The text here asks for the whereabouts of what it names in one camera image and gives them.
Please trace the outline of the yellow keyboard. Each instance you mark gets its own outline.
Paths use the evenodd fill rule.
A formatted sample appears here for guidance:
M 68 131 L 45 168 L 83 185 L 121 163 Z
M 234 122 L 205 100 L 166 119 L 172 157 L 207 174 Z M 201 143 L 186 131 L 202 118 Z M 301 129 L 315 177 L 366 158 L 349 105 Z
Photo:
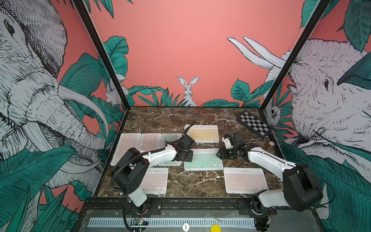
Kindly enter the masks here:
M 196 143 L 217 144 L 219 142 L 217 125 L 193 125 L 186 134 Z

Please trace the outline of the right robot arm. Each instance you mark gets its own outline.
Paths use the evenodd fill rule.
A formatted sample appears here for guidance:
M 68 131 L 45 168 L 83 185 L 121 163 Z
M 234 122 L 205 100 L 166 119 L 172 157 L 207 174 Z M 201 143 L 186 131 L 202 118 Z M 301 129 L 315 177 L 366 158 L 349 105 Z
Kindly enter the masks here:
M 226 134 L 222 142 L 224 146 L 217 153 L 221 160 L 242 158 L 258 164 L 283 182 L 282 189 L 261 190 L 253 195 L 250 207 L 254 214 L 266 214 L 274 207 L 290 207 L 302 212 L 322 200 L 323 189 L 309 165 L 287 161 L 253 143 L 248 144 L 240 133 Z

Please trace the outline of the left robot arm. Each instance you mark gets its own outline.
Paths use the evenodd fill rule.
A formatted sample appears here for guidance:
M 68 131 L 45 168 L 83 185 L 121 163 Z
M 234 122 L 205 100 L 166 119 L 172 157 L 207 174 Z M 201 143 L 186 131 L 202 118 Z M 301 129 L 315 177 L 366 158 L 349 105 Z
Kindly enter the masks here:
M 147 170 L 166 161 L 192 162 L 191 149 L 195 145 L 195 140 L 184 133 L 180 139 L 166 142 L 164 146 L 150 151 L 130 148 L 112 171 L 110 189 L 122 193 L 133 205 L 136 214 L 147 213 L 150 203 L 141 186 Z

